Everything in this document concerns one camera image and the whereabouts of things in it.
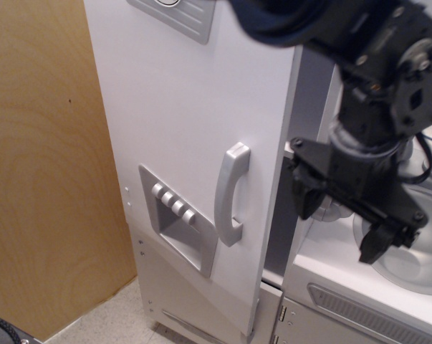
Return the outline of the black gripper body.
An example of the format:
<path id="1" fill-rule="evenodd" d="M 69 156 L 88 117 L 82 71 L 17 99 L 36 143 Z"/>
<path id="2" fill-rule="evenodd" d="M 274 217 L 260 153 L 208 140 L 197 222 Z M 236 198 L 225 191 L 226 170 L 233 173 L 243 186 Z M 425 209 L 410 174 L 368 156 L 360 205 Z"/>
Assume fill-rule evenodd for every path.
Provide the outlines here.
<path id="1" fill-rule="evenodd" d="M 396 157 L 357 158 L 332 144 L 304 138 L 290 142 L 292 172 L 307 168 L 326 181 L 326 195 L 366 219 L 395 230 L 393 245 L 411 247 L 428 223 L 426 212 L 398 179 Z"/>

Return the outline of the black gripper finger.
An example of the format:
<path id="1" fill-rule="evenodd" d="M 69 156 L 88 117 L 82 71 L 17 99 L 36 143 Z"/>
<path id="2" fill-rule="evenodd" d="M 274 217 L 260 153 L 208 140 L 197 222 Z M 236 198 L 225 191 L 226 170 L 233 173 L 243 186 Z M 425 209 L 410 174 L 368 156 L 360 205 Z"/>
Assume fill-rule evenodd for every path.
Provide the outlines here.
<path id="1" fill-rule="evenodd" d="M 395 230 L 386 224 L 371 224 L 368 233 L 360 244 L 359 261 L 365 264 L 375 263 L 387 252 L 395 238 Z"/>
<path id="2" fill-rule="evenodd" d="M 326 181 L 313 176 L 307 168 L 292 172 L 292 199 L 297 215 L 308 219 L 322 204 L 326 195 Z"/>

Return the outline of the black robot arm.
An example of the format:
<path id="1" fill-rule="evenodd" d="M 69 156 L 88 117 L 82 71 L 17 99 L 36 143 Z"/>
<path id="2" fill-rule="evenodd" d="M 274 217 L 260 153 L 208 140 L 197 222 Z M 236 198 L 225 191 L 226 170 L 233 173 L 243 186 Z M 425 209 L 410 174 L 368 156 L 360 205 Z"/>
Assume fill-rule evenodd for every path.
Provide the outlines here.
<path id="1" fill-rule="evenodd" d="M 428 161 L 423 131 L 432 126 L 432 18 L 414 1 L 233 1 L 242 29 L 258 42 L 302 45 L 330 58 L 343 83 L 339 113 L 326 144 L 291 141 L 292 194 L 309 218 L 326 196 L 369 224 L 360 261 L 376 262 L 390 247 L 410 247 L 427 222 L 399 174 L 415 138 Z"/>

